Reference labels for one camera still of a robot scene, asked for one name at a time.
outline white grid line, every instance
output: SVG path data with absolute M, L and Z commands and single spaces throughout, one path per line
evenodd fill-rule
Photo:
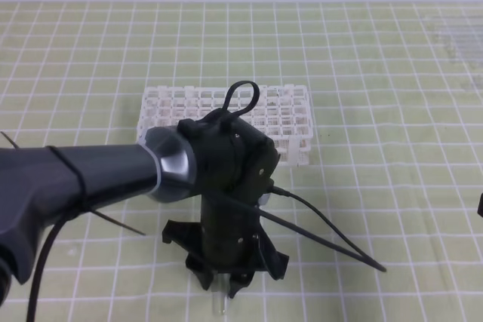
M 155 22 L 158 20 L 158 15 L 159 15 L 159 4 L 156 5 Z M 153 31 L 152 31 L 151 50 L 149 51 L 149 64 L 152 59 L 152 45 L 154 44 L 154 35 L 155 35 L 155 28 L 153 28 Z M 144 81 L 145 88 L 147 87 L 147 84 L 148 84 L 148 77 L 149 77 L 149 66 L 146 71 L 146 80 Z M 156 215 L 157 215 L 156 235 L 154 239 L 154 250 L 153 250 L 153 257 L 152 257 L 151 281 L 149 282 L 149 289 L 147 292 L 147 301 L 146 301 L 146 322 L 149 322 L 149 307 L 151 305 L 152 288 L 154 287 L 155 272 L 157 268 L 158 241 L 159 241 L 159 235 L 161 234 L 161 215 L 162 215 L 162 206 L 160 203 L 157 204 Z
M 255 67 L 254 12 L 253 12 L 253 4 L 252 3 L 250 3 L 250 23 L 251 23 L 250 27 L 251 27 L 252 72 L 253 72 L 254 78 L 255 78 L 256 75 L 257 75 L 257 70 L 256 70 L 256 67 Z M 278 36 L 276 34 L 277 34 L 277 23 L 275 22 L 275 37 L 276 37 L 276 40 L 277 40 L 277 52 L 279 52 L 279 50 L 278 50 Z M 262 227 L 264 227 L 264 225 L 265 225 L 265 219 L 264 218 L 260 218 L 260 224 L 262 225 Z M 267 322 L 268 321 L 268 311 L 267 311 L 267 308 L 266 308 L 266 297 L 265 297 L 265 293 L 266 293 L 266 272 L 262 272 L 262 291 L 263 291 L 263 320 L 265 322 Z
M 87 16 L 87 13 L 88 13 L 88 5 L 86 5 L 85 7 L 85 12 L 82 16 L 82 19 L 84 20 Z M 108 13 L 108 17 L 106 19 L 106 24 L 104 26 L 104 29 L 107 29 L 107 24 L 109 22 L 109 13 Z M 74 54 L 74 51 L 72 51 L 71 55 L 70 55 L 70 59 L 72 60 L 72 55 Z M 99 50 L 97 51 L 97 56 L 99 56 L 100 54 L 100 47 L 99 47 Z M 95 72 L 95 66 L 94 66 L 94 70 L 92 72 L 92 77 L 91 77 L 91 80 L 89 81 L 89 87 L 91 86 L 92 84 L 92 80 L 94 78 L 94 72 Z M 79 122 L 78 122 L 78 127 L 77 127 L 77 131 L 75 132 L 75 139 L 74 139 L 74 145 L 77 145 L 77 141 L 78 141 L 78 135 L 80 133 L 80 128 L 82 126 L 82 119 L 84 117 L 84 113 L 85 113 L 85 107 L 87 105 L 87 97 L 86 97 L 86 100 L 84 102 L 84 106 L 82 108 L 82 112 L 81 112 L 81 117 L 79 119 Z M 81 247 L 81 255 L 79 257 L 79 261 L 78 261 L 78 265 L 77 265 L 77 275 L 75 276 L 75 283 L 74 283 L 74 288 L 73 288 L 73 291 L 72 291 L 72 302 L 70 304 L 70 307 L 69 307 L 69 316 L 68 316 L 68 321 L 70 322 L 72 320 L 72 316 L 73 316 L 73 313 L 74 313 L 74 304 L 75 304 L 75 298 L 76 298 L 76 295 L 77 295 L 77 289 L 78 289 L 78 281 L 80 279 L 80 276 L 81 276 L 81 268 L 82 268 L 82 262 L 84 260 L 84 254 L 85 254 L 85 246 L 86 246 L 86 240 L 88 239 L 88 236 L 89 236 L 89 228 L 91 226 L 91 217 L 92 215 L 89 213 L 87 216 L 88 218 L 88 221 L 87 221 L 87 224 L 85 226 L 85 233 L 84 233 L 84 240 L 82 241 L 82 247 Z
M 35 18 L 34 18 L 34 20 L 32 21 L 32 25 L 30 26 L 29 34 L 28 34 L 28 36 L 27 36 L 27 37 L 25 37 L 25 39 L 23 40 L 23 43 L 22 43 L 22 48 L 21 48 L 21 50 L 20 50 L 20 52 L 19 52 L 19 54 L 18 54 L 18 56 L 17 56 L 17 61 L 15 62 L 15 64 L 14 64 L 14 68 L 12 69 L 11 74 L 10 74 L 10 77 L 9 77 L 9 78 L 8 78 L 8 80 L 7 80 L 7 84 L 5 85 L 5 91 L 4 91 L 4 93 L 2 94 L 2 98 L 0 98 L 0 105 L 3 103 L 3 100 L 4 100 L 4 98 L 5 98 L 5 94 L 7 93 L 7 90 L 8 90 L 8 88 L 9 88 L 9 86 L 10 86 L 10 84 L 11 84 L 12 80 L 14 79 L 14 75 L 15 75 L 15 72 L 17 71 L 17 67 L 18 67 L 18 66 L 19 66 L 19 64 L 20 64 L 20 59 L 22 58 L 23 51 L 24 51 L 24 49 L 25 49 L 25 46 L 27 45 L 27 41 L 28 41 L 28 39 L 29 39 L 29 37 L 30 37 L 30 35 L 31 35 L 31 33 L 32 33 L 33 27 L 35 26 L 35 22 L 37 21 L 38 15 L 39 15 L 39 14 L 41 13 L 41 11 L 42 11 L 42 5 L 43 5 L 43 4 L 44 4 L 44 3 L 40 3 L 40 4 L 38 5 L 38 9 L 37 9 L 37 11 L 36 11 L 36 13 L 35 13 Z
M 395 18 L 395 19 L 397 19 L 397 18 L 395 17 L 395 14 L 394 14 L 394 10 L 393 10 L 393 9 L 391 9 L 391 12 L 392 12 L 392 14 L 393 14 L 394 18 Z M 392 76 L 391 76 L 390 74 L 389 74 L 389 80 L 390 80 L 390 81 L 391 81 L 391 83 L 392 83 Z M 395 98 L 396 98 L 396 102 L 397 102 L 397 103 L 398 103 L 398 105 L 400 106 L 400 103 L 399 103 L 399 98 L 398 98 L 398 95 L 397 95 L 397 93 L 396 93 L 396 92 L 395 92 Z M 400 108 L 400 114 L 401 114 L 401 120 L 404 120 L 404 115 L 403 115 L 403 112 L 402 112 L 402 109 L 401 109 L 401 108 Z M 406 137 L 407 137 L 407 139 L 408 139 L 408 141 L 409 141 L 409 140 L 410 140 L 410 137 L 409 137 L 409 134 L 408 134 L 408 130 L 407 130 L 407 128 L 405 128 L 405 134 L 406 134 Z M 411 147 L 411 154 L 412 154 L 412 156 L 413 156 L 413 159 L 414 159 L 414 160 L 417 160 L 417 158 L 416 158 L 416 154 L 415 154 L 415 152 L 414 152 L 414 149 L 413 149 L 412 144 L 411 144 L 411 143 L 409 143 L 409 145 L 410 145 L 410 147 Z M 420 170 L 419 165 L 417 165 L 417 173 L 418 173 L 418 176 L 419 176 L 419 178 L 420 178 L 420 181 L 422 182 L 422 181 L 423 181 L 423 175 L 422 175 L 422 173 L 421 173 L 421 170 Z M 426 193 L 426 188 L 424 188 L 424 187 L 423 187 L 423 193 L 424 193 L 424 197 L 425 197 L 426 202 L 427 202 L 429 199 L 428 199 L 428 195 L 427 195 L 427 193 Z M 435 223 L 436 231 L 439 233 L 439 227 L 438 227 L 438 224 L 437 224 L 437 220 L 436 220 L 436 218 L 435 218 L 435 214 L 434 214 L 434 212 L 433 212 L 432 210 L 431 210 L 430 212 L 431 212 L 431 214 L 432 214 L 432 218 L 433 218 L 434 223 Z M 448 252 L 446 251 L 446 247 L 445 247 L 445 245 L 444 245 L 444 241 L 442 240 L 441 236 L 440 236 L 440 243 L 441 243 L 441 246 L 442 246 L 442 249 L 443 249 L 443 254 L 445 255 L 445 259 L 446 259 L 446 261 L 448 261 Z M 451 267 L 450 265 L 449 265 L 449 270 L 450 270 L 450 274 L 451 274 L 451 280 L 452 280 L 452 281 L 453 281 L 453 283 L 454 283 L 454 287 L 457 289 L 458 287 L 457 287 L 456 278 L 454 277 L 454 272 L 453 272 L 453 269 L 452 269 L 452 267 Z M 466 315 L 465 315 L 465 311 L 464 311 L 464 308 L 463 308 L 463 302 L 462 302 L 461 298 L 459 297 L 459 295 L 458 295 L 458 302 L 460 303 L 460 309 L 461 309 L 461 313 L 463 314 L 463 319 L 466 321 Z
M 30 91 L 29 99 L 27 100 L 26 105 L 25 105 L 25 109 L 23 110 L 22 118 L 20 119 L 17 132 L 15 133 L 15 136 L 14 136 L 14 140 L 17 139 L 18 133 L 20 132 L 20 129 L 22 128 L 22 125 L 23 125 L 23 120 L 25 120 L 25 116 L 26 116 L 26 114 L 29 110 L 30 103 L 32 102 L 32 98 L 33 98 L 33 95 L 35 93 L 35 89 L 36 89 L 37 84 L 38 84 L 38 80 L 40 79 L 40 74 L 42 73 L 42 70 L 44 69 L 44 65 L 47 61 L 48 51 L 51 49 L 52 42 L 54 41 L 54 36 L 56 35 L 55 33 L 57 32 L 57 29 L 59 27 L 60 18 L 62 17 L 63 12 L 65 11 L 65 8 L 66 8 L 66 4 L 64 3 L 62 9 L 60 10 L 59 17 L 57 18 L 57 22 L 55 23 L 55 28 L 54 28 L 54 31 L 52 32 L 51 40 L 48 43 L 47 50 L 45 51 L 44 58 L 43 58 L 42 62 L 40 62 L 40 67 L 38 68 L 37 77 L 34 80 L 32 90 Z
M 128 36 L 126 37 L 125 49 L 124 49 L 124 53 L 122 55 L 123 62 L 126 59 L 126 54 L 128 53 L 129 35 L 131 34 L 131 29 L 132 29 L 132 25 L 133 25 L 133 22 L 134 22 L 134 15 L 135 14 L 136 14 L 136 4 L 134 4 L 133 9 L 131 11 L 131 23 L 129 25 Z M 118 82 L 117 82 L 116 89 L 115 89 L 116 93 L 119 92 L 119 85 L 121 84 L 121 74 L 122 74 L 123 67 L 124 67 L 124 63 L 121 65 L 121 70 L 119 71 Z M 110 115 L 110 118 L 109 118 L 109 129 L 112 127 L 112 121 L 114 120 L 116 100 L 117 100 L 117 95 L 114 96 L 114 102 L 112 104 L 111 115 Z M 108 142 L 109 142 L 109 131 L 106 134 L 106 144 Z M 124 210 L 126 210 L 128 208 L 128 202 L 129 201 L 125 201 L 124 206 L 123 206 Z M 125 220 L 126 220 L 126 214 L 123 213 L 121 222 L 124 222 Z M 118 257 L 117 257 L 117 260 L 116 260 L 116 263 L 115 263 L 116 267 L 119 267 L 119 263 L 121 261 L 122 235 L 123 234 L 124 234 L 124 229 L 119 228 Z M 112 307 L 114 306 L 115 286 L 117 284 L 117 278 L 118 278 L 118 269 L 116 268 L 116 270 L 114 271 L 114 281 L 112 282 L 111 302 L 109 304 L 109 314 L 108 314 L 108 317 L 107 317 L 108 322 L 110 322 L 111 318 L 112 318 Z
M 357 56 L 358 55 L 358 52 L 357 52 L 357 49 L 355 47 L 354 47 L 354 51 L 355 51 L 355 54 Z M 359 70 L 362 73 L 361 64 L 359 64 Z M 371 100 L 369 98 L 369 93 L 368 93 L 368 89 L 367 89 L 366 84 L 365 84 L 364 77 L 362 77 L 362 83 L 364 85 L 364 89 L 365 89 L 365 92 L 366 92 L 366 98 L 367 98 L 368 104 L 370 105 L 371 104 Z M 372 112 L 372 108 L 369 107 L 369 110 L 371 112 L 372 122 L 374 124 L 376 124 L 376 121 L 375 121 L 375 118 L 374 118 L 374 113 Z M 398 222 L 399 222 L 399 226 L 401 228 L 402 237 L 404 239 L 406 254 L 408 255 L 408 258 L 409 258 L 410 263 L 412 263 L 411 252 L 409 250 L 408 241 L 406 240 L 405 229 L 404 229 L 404 225 L 403 225 L 403 222 L 402 222 L 402 219 L 401 219 L 401 214 L 400 214 L 400 210 L 399 210 L 399 207 L 398 207 L 397 197 L 396 197 L 396 195 L 394 193 L 394 188 L 392 187 L 392 178 L 391 178 L 391 175 L 389 173 L 389 168 L 388 168 L 387 163 L 386 163 L 386 156 L 384 154 L 384 150 L 383 150 L 383 147 L 381 145 L 380 135 L 379 135 L 379 130 L 378 129 L 376 129 L 376 138 L 377 138 L 377 142 L 379 143 L 380 155 L 381 155 L 381 157 L 383 159 L 383 163 L 385 164 L 385 167 L 384 168 L 385 168 L 385 171 L 386 171 L 386 177 L 387 177 L 387 181 L 389 183 L 389 186 L 391 187 L 392 199 L 394 200 L 394 206 L 395 206 L 395 209 L 396 209 L 396 213 L 398 214 Z M 414 267 L 412 266 L 412 264 L 411 264 L 411 274 L 413 276 L 414 287 L 415 287 L 416 293 L 418 295 L 418 302 L 420 304 L 421 311 L 423 313 L 423 318 L 424 318 L 425 321 L 427 321 L 426 311 L 424 310 L 423 300 L 422 300 L 421 295 L 420 295 L 420 288 L 419 288 L 418 283 L 417 283 L 416 272 L 415 272 Z M 377 279 L 377 290 L 379 292 L 381 292 L 379 275 L 377 273 L 376 273 L 376 279 Z M 380 297 L 380 304 L 381 304 L 381 308 L 383 309 L 383 316 L 386 319 L 386 307 L 384 305 L 384 301 L 383 301 L 383 298 L 382 297 Z
M 424 35 L 425 35 L 426 39 L 428 40 L 429 44 L 431 44 L 430 39 L 429 39 L 429 36 L 428 36 L 428 34 L 427 34 L 426 30 L 424 29 L 424 27 L 423 27 L 423 30 L 424 30 Z M 445 82 L 446 88 L 447 88 L 447 89 L 448 89 L 448 91 L 449 91 L 449 90 L 450 90 L 450 88 L 449 88 L 449 85 L 448 85 L 448 81 L 446 80 L 446 76 L 445 76 L 445 74 L 443 73 L 443 70 L 441 69 L 441 65 L 439 64 L 438 58 L 436 57 L 436 52 L 435 52 L 435 50 L 434 50 L 433 46 L 431 46 L 430 48 L 431 48 L 432 55 L 434 56 L 434 58 L 435 58 L 435 60 L 436 60 L 436 63 L 438 64 L 438 69 L 439 69 L 439 71 L 440 71 L 440 73 L 441 73 L 441 76 L 442 76 L 442 78 L 443 78 L 443 81 Z M 471 138 L 469 137 L 468 130 L 466 129 L 466 124 L 463 122 L 463 117 L 461 117 L 460 110 L 459 110 L 459 109 L 458 109 L 458 107 L 457 107 L 457 102 L 456 102 L 456 100 L 454 99 L 454 97 L 453 97 L 453 95 L 451 94 L 451 92 L 449 92 L 449 94 L 450 94 L 451 101 L 452 101 L 452 102 L 453 102 L 453 104 L 454 104 L 454 108 L 456 109 L 456 112 L 457 112 L 458 118 L 459 118 L 460 123 L 461 123 L 461 125 L 462 125 L 463 131 L 464 131 L 464 133 L 465 133 L 465 135 L 466 135 L 466 138 L 467 138 L 468 140 L 471 140 Z M 423 99 L 424 99 L 424 100 L 425 100 L 425 102 L 426 102 L 426 106 L 428 106 L 428 102 L 427 102 L 427 100 L 426 100 L 426 95 L 425 95 L 424 93 L 423 93 Z M 471 142 L 469 143 L 469 146 L 470 146 L 470 148 L 471 148 L 471 150 L 472 150 L 472 153 L 473 153 L 473 156 L 475 157 L 475 160 L 478 160 L 478 154 L 477 154 L 477 152 L 475 151 L 475 148 L 473 147 L 473 145 L 471 144 Z M 455 186 L 457 186 L 457 182 L 456 182 L 456 180 L 455 180 L 455 178 L 454 178 L 454 175 L 453 175 L 453 172 L 452 172 L 452 170 L 451 170 L 451 164 L 450 164 L 450 162 L 448 161 L 448 157 L 447 157 L 447 155 L 446 155 L 446 150 L 445 150 L 445 148 L 443 147 L 443 145 L 441 145 L 441 150 L 442 150 L 442 152 L 443 152 L 443 156 L 445 157 L 445 162 L 446 162 L 446 163 L 448 163 L 448 169 L 449 169 L 449 171 L 450 171 L 450 175 L 451 175 L 451 179 L 452 179 L 452 181 L 453 181 L 453 184 L 454 184 Z M 481 166 L 481 164 L 480 164 L 480 163 L 478 163 L 478 168 L 479 168 L 479 170 L 480 170 L 480 173 L 483 175 L 483 167 Z M 462 207 L 464 207 L 464 201 L 463 201 L 463 198 L 462 198 L 462 196 L 461 196 L 461 194 L 460 194 L 460 190 L 458 190 L 458 188 L 457 188 L 457 187 L 456 187 L 455 189 L 456 189 L 456 193 L 457 193 L 457 195 L 458 195 L 458 198 L 460 199 L 461 206 L 462 206 Z M 466 219 L 466 222 L 468 223 L 469 230 L 470 230 L 470 231 L 471 231 L 471 233 L 473 234 L 473 227 L 472 227 L 472 225 L 471 225 L 471 222 L 469 221 L 469 217 L 468 217 L 468 214 L 467 214 L 467 213 L 465 213 L 465 219 Z M 474 241 L 474 243 L 475 243 L 476 250 L 478 251 L 478 255 L 479 255 L 479 257 L 480 257 L 480 260 L 483 262 L 483 255 L 481 254 L 481 249 L 480 249 L 480 246 L 479 246 L 479 244 L 478 244 L 478 242 L 477 242 L 476 238 L 473 238 L 473 241 Z

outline black robot arm segment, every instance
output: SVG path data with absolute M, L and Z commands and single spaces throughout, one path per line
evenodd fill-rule
M 253 87 L 253 98 L 245 109 L 231 113 L 231 96 L 243 84 Z M 165 203 L 202 196 L 200 222 L 169 220 L 162 238 L 188 252 L 186 267 L 204 289 L 216 273 L 230 274 L 230 298 L 257 271 L 275 280 L 285 276 L 289 257 L 275 249 L 261 216 L 385 271 L 351 243 L 357 254 L 260 209 L 267 193 L 296 195 L 276 188 L 271 179 L 279 160 L 273 140 L 239 117 L 255 107 L 259 95 L 255 83 L 237 82 L 222 108 L 198 121 L 151 128 L 136 145 L 0 149 L 0 304 L 11 275 L 21 284 L 29 279 L 42 232 L 54 225 L 32 281 L 27 314 L 32 321 L 43 265 L 62 225 L 140 194 Z

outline black cable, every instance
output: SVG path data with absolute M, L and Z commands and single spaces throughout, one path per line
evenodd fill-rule
M 133 232 L 136 232 L 141 235 L 145 235 L 142 232 L 139 232 L 138 230 L 131 228 L 130 226 L 127 226 L 125 224 L 122 224 L 121 222 L 118 222 L 117 220 L 111 219 L 108 216 L 103 215 L 102 213 L 99 213 L 96 210 L 93 210 L 91 207 L 88 206 L 88 194 L 87 194 L 87 187 L 85 184 L 84 176 L 82 173 L 78 170 L 78 168 L 55 146 L 47 146 L 48 149 L 52 151 L 54 155 L 61 160 L 67 168 L 69 168 L 76 176 L 78 180 L 78 184 L 80 186 L 81 192 L 80 192 L 80 197 L 75 205 L 72 206 L 72 208 L 68 209 L 55 223 L 54 227 L 51 229 L 51 231 L 48 233 L 47 238 L 45 239 L 44 245 L 42 245 L 42 248 L 40 250 L 40 254 L 38 255 L 38 261 L 35 266 L 35 272 L 33 275 L 32 279 L 32 287 L 30 288 L 30 296 L 29 296 L 29 304 L 27 306 L 27 316 L 26 316 L 26 322 L 34 322 L 35 321 L 35 312 L 37 310 L 37 301 L 38 301 L 38 293 L 40 291 L 40 283 L 42 281 L 42 274 L 44 272 L 45 264 L 47 263 L 47 258 L 48 255 L 52 249 L 52 246 L 54 245 L 55 238 L 59 235 L 60 230 L 62 227 L 65 226 L 65 224 L 72 220 L 75 219 L 77 216 L 79 216 L 82 213 L 87 213 L 91 212 L 108 222 L 113 222 L 116 225 L 119 225 L 123 228 L 129 229 Z
M 306 207 L 308 207 L 311 211 L 316 213 L 322 220 L 324 220 L 325 224 L 327 224 L 334 232 L 336 232 L 337 235 L 339 235 L 343 241 L 345 241 L 353 250 L 361 254 L 362 256 L 372 259 L 368 254 L 366 254 L 361 248 L 359 248 L 357 245 L 355 245 L 353 242 L 351 242 L 348 237 L 344 235 L 332 222 L 323 214 L 321 213 L 320 210 L 318 210 L 316 207 L 314 207 L 311 203 L 309 203 L 307 200 L 301 198 L 298 195 L 292 194 L 291 192 L 288 192 L 287 190 L 284 190 L 282 188 L 279 188 L 277 186 L 273 186 L 269 192 L 272 192 L 273 194 L 276 195 L 281 195 L 281 196 L 286 196 L 288 198 L 293 198 L 300 203 L 304 204 Z
M 14 147 L 14 149 L 19 149 L 20 147 L 13 141 L 5 132 L 0 131 L 0 134 Z
M 252 213 L 252 214 L 256 214 L 258 216 L 263 216 L 264 218 L 272 221 L 272 222 L 276 222 L 277 224 L 281 225 L 281 226 L 284 226 L 285 228 L 288 228 L 300 235 L 303 235 L 304 237 L 312 240 L 312 241 L 315 241 L 325 247 L 328 247 L 332 250 L 335 250 L 339 253 L 342 253 L 346 256 L 350 256 L 351 258 L 355 259 L 355 260 L 358 260 L 359 262 L 362 262 L 366 265 L 369 265 L 370 267 L 372 268 L 375 268 L 377 269 L 378 271 L 386 271 L 386 268 L 384 266 L 382 266 L 381 264 L 379 264 L 377 261 L 375 261 L 374 259 L 372 259 L 371 257 L 366 257 L 366 256 L 360 256 L 359 254 L 356 254 L 350 250 L 347 250 L 346 248 L 344 247 L 341 247 L 337 244 L 334 244 L 324 238 L 320 238 L 319 236 L 317 235 L 314 235 L 313 233 L 311 232 L 308 232 L 307 230 L 295 225 L 295 224 L 292 224 L 291 222 L 288 222 L 287 220 L 283 220 L 275 215 L 272 215 L 270 213 L 267 213 L 266 211 L 264 210 L 261 210 L 257 207 L 251 207 L 250 205 L 247 205 L 247 204 L 243 204 L 242 202 L 240 201 L 237 201 L 236 199 L 233 199 L 231 198 L 230 196 L 228 195 L 225 195 L 223 194 L 222 192 L 212 192 L 212 191 L 206 191 L 204 192 L 204 195 L 210 197 L 210 198 L 207 198 L 207 200 L 209 200 L 210 202 L 215 202 L 215 203 L 218 203 L 218 204 L 231 204 L 232 206 L 234 206 L 235 208 L 239 209 L 239 210 L 243 210 L 245 212 L 248 212 L 248 213 Z
M 244 84 L 249 84 L 254 89 L 254 95 L 251 98 L 250 103 L 244 109 L 239 109 L 238 111 L 229 113 L 228 115 L 224 116 L 220 120 L 222 127 L 228 127 L 229 124 L 231 124 L 231 122 L 233 120 L 235 120 L 236 118 L 240 117 L 241 115 L 244 115 L 245 113 L 249 113 L 257 105 L 258 100 L 260 98 L 260 88 L 258 87 L 258 84 L 256 84 L 253 81 L 238 81 L 238 82 L 232 84 L 232 86 L 226 92 L 225 102 L 223 104 L 222 109 L 225 110 L 225 111 L 228 111 L 229 102 L 231 101 L 232 96 L 235 93 L 235 90 L 238 87 L 240 87 L 240 86 L 242 86 Z
M 32 279 L 32 287 L 30 288 L 29 305 L 27 307 L 26 322 L 35 321 L 35 311 L 37 309 L 38 292 L 40 291 L 40 282 L 42 281 L 42 274 L 44 272 L 45 263 L 47 262 L 48 254 L 54 245 L 55 238 L 59 235 L 62 227 L 74 216 L 72 213 L 64 213 L 63 216 L 54 224 L 54 227 L 48 233 L 44 245 L 38 255 L 37 265 Z

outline table surface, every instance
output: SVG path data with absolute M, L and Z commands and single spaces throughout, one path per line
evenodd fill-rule
M 159 237 L 168 219 L 197 220 L 198 200 L 139 197 L 104 211 L 146 237 L 93 215 L 65 227 L 37 320 L 480 321 L 480 70 L 454 62 L 431 23 L 482 15 L 477 4 L 0 3 L 0 129 L 21 146 L 133 143 L 146 86 L 304 84 L 310 165 L 275 181 L 388 268 L 265 222 L 291 257 L 285 279 L 257 274 L 214 317 L 186 254 Z M 292 200 L 266 209 L 337 240 Z M 0 320 L 24 319 L 28 294 L 13 285 Z

